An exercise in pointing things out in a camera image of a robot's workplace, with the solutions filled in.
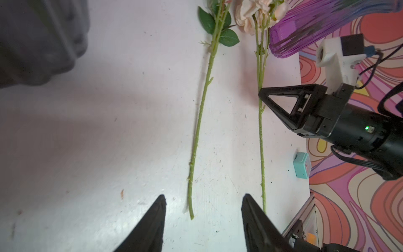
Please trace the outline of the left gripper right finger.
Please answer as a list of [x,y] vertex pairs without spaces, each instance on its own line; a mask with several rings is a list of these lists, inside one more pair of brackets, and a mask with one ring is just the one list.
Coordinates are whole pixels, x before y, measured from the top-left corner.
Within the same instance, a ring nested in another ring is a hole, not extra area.
[[250,194],[243,197],[241,212],[248,252],[293,251]]

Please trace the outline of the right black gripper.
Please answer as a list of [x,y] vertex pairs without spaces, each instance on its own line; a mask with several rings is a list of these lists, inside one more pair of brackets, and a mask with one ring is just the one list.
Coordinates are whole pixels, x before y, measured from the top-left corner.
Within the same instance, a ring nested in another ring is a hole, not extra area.
[[297,135],[364,154],[383,144],[383,116],[348,103],[354,89],[342,84],[327,94],[327,87],[311,84],[262,88],[258,96]]

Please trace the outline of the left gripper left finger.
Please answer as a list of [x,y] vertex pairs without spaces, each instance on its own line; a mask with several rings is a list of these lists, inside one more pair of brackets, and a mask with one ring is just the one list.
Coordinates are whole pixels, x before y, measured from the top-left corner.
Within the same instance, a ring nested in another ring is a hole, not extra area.
[[115,252],[161,252],[166,217],[166,198],[159,195]]

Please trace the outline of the white blue flower sprig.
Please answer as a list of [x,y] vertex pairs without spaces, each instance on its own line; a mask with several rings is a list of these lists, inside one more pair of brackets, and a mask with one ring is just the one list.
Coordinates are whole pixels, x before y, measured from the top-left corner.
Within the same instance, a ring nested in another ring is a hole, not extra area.
[[192,152],[189,162],[189,175],[187,178],[187,207],[190,215],[190,219],[195,218],[193,209],[193,181],[195,172],[195,163],[197,157],[198,143],[200,127],[203,118],[205,100],[207,96],[208,87],[213,82],[213,66],[215,57],[220,45],[226,47],[233,47],[239,43],[238,35],[232,30],[232,18],[230,14],[230,7],[232,1],[208,1],[209,10],[206,11],[200,6],[197,9],[198,19],[205,32],[211,36],[210,42],[202,42],[203,45],[208,47],[208,62],[205,81],[203,84],[203,91],[201,100],[199,102],[199,108],[197,110],[197,116],[195,121],[195,130],[193,136]]

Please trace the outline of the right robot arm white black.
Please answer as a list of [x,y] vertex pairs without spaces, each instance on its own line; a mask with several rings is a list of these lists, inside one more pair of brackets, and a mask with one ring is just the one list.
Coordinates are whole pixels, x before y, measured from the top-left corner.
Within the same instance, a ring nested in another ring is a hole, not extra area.
[[326,86],[262,88],[259,98],[282,123],[303,138],[331,143],[343,162],[373,169],[385,181],[403,176],[403,120],[354,106],[348,101],[354,86],[340,84],[328,94]]

